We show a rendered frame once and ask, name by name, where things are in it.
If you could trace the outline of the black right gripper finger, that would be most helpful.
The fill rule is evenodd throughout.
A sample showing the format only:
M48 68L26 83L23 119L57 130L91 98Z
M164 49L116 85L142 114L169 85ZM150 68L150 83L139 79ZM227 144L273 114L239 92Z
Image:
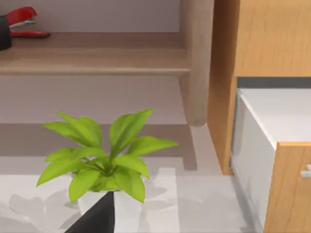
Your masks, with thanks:
M109 191L64 233L114 233L114 193Z

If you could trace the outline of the green plant in white pot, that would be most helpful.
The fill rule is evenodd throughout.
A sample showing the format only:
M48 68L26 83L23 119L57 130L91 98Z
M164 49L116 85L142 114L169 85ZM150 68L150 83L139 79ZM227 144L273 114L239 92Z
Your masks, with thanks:
M177 231L177 202L166 188L152 184L142 160L143 155L176 146L172 140L140 135L151 113L152 109L145 109L115 119L109 129L108 152L95 120L61 113L61 122L46 123L44 128L74 141L77 147L49 154L37 184L70 174L69 200L78 205L80 217L112 191L114 233Z

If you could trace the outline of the pale wooden open shelf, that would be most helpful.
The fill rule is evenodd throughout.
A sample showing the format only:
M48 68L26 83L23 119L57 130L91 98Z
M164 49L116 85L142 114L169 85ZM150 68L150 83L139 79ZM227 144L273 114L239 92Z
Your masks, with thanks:
M0 54L0 76L170 75L179 78L187 123L207 120L215 0L181 0L176 33L61 33L50 43L19 42Z

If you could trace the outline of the pulled-out white drawer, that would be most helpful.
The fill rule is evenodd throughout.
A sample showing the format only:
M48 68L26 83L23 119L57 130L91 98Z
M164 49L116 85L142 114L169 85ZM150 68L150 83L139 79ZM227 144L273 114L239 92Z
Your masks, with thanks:
M278 142L311 142L311 88L240 89L230 160L260 233Z

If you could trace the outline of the pale wooden drawer front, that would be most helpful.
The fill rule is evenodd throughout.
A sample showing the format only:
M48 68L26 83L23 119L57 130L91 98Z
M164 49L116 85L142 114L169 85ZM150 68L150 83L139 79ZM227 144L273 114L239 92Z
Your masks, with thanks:
M264 233L311 233L311 142L278 142Z

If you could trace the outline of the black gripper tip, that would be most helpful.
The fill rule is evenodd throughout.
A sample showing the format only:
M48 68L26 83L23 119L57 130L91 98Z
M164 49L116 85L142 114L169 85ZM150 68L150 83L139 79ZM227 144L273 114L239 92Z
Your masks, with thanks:
M9 21L7 16L0 16L0 51L7 50L12 46Z

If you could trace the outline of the red stapler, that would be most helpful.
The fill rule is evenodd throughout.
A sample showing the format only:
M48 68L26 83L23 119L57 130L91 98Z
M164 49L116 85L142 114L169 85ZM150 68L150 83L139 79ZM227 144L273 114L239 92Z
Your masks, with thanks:
M9 35L12 38L48 38L51 33L48 31L13 31L13 28L35 24L34 17L37 16L36 10L31 6L17 8L4 15L8 21Z

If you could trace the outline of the orange wooden cupboard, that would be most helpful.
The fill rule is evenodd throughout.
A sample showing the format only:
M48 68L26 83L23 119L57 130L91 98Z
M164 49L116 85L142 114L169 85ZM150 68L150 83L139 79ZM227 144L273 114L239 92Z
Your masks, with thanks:
M224 175L238 78L311 79L311 0L215 0L207 125Z

